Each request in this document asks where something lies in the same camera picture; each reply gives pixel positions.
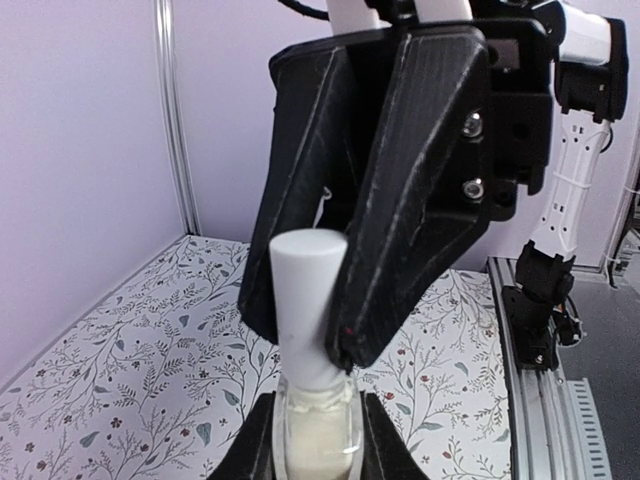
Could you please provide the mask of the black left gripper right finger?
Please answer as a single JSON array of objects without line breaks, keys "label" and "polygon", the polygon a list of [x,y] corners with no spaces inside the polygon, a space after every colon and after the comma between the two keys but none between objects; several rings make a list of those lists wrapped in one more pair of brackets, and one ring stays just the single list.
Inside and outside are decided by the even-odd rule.
[{"label": "black left gripper right finger", "polygon": [[428,480],[374,393],[361,393],[364,450],[360,478],[364,480]]}]

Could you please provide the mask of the clear nail polish bottle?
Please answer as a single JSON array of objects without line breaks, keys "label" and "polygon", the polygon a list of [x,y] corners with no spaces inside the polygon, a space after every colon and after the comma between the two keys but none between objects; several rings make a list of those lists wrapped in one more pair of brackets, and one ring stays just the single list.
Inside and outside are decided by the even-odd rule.
[{"label": "clear nail polish bottle", "polygon": [[364,422],[355,379],[348,376],[328,390],[309,392],[281,378],[271,445],[277,479],[360,478]]}]

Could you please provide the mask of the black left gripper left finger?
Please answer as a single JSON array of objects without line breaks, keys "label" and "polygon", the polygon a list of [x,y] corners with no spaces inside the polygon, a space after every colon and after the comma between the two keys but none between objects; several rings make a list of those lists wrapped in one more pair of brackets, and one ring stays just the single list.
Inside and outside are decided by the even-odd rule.
[{"label": "black left gripper left finger", "polygon": [[208,480],[272,480],[275,394],[261,394]]}]

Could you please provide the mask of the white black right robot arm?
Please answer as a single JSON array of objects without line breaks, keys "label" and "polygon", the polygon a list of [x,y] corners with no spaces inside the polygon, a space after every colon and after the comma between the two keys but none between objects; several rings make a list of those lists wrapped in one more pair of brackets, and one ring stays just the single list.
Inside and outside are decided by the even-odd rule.
[{"label": "white black right robot arm", "polygon": [[581,338],[564,310],[599,156],[628,94],[623,21],[561,1],[336,1],[333,35],[269,63],[269,172],[238,308],[280,344],[270,258],[312,226],[346,238],[321,343],[374,363],[428,287],[517,191],[547,203],[502,291],[522,369],[552,370]]}]

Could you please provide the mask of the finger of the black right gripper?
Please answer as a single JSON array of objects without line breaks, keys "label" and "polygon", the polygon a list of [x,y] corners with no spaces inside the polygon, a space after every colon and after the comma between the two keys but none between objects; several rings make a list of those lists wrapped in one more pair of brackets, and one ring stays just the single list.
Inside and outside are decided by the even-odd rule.
[{"label": "finger of the black right gripper", "polygon": [[258,336],[278,343],[269,244],[310,228],[338,163],[356,81],[344,47],[282,52],[272,60],[276,87],[268,176],[242,279],[238,308]]}]

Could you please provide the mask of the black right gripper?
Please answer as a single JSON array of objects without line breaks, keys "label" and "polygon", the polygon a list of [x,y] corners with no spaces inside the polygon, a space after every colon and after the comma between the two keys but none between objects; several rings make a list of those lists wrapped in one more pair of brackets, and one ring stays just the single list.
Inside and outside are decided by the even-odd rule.
[{"label": "black right gripper", "polygon": [[324,217],[344,223],[355,212],[326,349],[351,371],[376,361],[443,272],[429,250],[429,215],[506,221],[519,185],[541,190],[550,57],[531,20],[439,22],[290,46],[270,60],[273,83],[282,52],[334,47],[347,50],[356,90]]}]

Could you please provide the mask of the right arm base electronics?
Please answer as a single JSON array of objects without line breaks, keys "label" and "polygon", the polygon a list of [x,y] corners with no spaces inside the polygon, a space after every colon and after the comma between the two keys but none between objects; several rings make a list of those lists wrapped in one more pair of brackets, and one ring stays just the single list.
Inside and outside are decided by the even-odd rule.
[{"label": "right arm base electronics", "polygon": [[556,370],[557,347],[582,339],[578,317],[566,308],[572,302],[573,264],[539,251],[530,240],[517,259],[514,284],[502,288],[516,365],[523,370]]}]

